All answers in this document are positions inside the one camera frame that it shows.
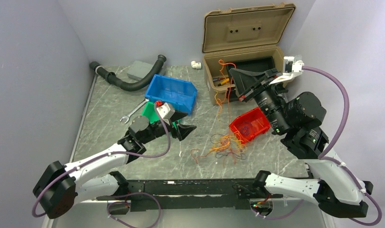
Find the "white pipe elbow fitting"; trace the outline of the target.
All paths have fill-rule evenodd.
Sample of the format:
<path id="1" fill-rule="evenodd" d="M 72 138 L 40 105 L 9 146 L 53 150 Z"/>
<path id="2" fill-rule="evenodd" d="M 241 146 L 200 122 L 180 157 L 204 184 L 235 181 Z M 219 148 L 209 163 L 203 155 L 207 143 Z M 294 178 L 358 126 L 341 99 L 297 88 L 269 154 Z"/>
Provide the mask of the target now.
<path id="1" fill-rule="evenodd" d="M 201 65 L 201 62 L 191 61 L 191 67 L 193 69 L 201 69 L 202 65 Z"/>

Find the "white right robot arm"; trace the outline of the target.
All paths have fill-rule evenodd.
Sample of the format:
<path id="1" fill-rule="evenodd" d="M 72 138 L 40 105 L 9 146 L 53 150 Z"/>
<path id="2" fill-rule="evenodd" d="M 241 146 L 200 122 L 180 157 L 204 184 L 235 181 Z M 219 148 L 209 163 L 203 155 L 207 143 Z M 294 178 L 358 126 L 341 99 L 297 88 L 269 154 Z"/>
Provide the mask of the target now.
<path id="1" fill-rule="evenodd" d="M 326 115 L 320 100 L 311 92 L 303 92 L 286 101 L 287 90 L 272 83 L 281 75 L 275 68 L 264 72 L 231 68 L 228 74 L 239 100 L 254 100 L 270 123 L 272 133 L 282 136 L 281 143 L 297 159 L 305 161 L 315 175 L 312 180 L 299 180 L 259 171 L 252 185 L 254 194 L 283 194 L 314 203 L 336 218 L 364 218 L 368 211 L 364 197 L 372 192 L 372 183 L 353 180 L 333 151 L 329 158 L 319 159 L 329 144 L 320 127 Z"/>

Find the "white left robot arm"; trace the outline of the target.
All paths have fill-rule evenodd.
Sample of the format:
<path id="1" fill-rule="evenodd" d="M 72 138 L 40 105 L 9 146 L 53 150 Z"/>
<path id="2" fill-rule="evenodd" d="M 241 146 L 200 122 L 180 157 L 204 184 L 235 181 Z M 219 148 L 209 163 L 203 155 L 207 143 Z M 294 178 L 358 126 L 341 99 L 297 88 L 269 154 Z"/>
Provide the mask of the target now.
<path id="1" fill-rule="evenodd" d="M 159 120 L 151 123 L 146 116 L 134 118 L 125 135 L 109 148 L 85 159 L 62 164 L 49 164 L 39 178 L 33 194 L 36 203 L 32 215 L 44 215 L 56 219 L 67 213 L 75 204 L 100 196 L 113 196 L 120 200 L 127 194 L 127 180 L 111 169 L 133 162 L 139 157 L 158 158 L 169 152 L 171 138 L 184 140 L 196 129 L 179 120 L 187 113 L 176 111 L 169 118 L 159 114 Z M 145 144 L 166 136 L 167 148 L 156 155 L 146 155 Z"/>

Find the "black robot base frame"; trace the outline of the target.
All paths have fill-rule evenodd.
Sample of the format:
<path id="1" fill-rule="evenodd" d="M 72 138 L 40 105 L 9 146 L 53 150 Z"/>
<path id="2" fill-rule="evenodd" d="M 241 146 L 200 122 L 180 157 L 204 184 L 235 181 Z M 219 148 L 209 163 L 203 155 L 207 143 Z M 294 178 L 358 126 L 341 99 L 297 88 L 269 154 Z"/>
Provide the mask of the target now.
<path id="1" fill-rule="evenodd" d="M 272 199 L 254 186 L 253 178 L 127 180 L 112 196 L 97 200 L 126 200 L 131 212 L 156 209 L 249 209 L 249 204 Z"/>

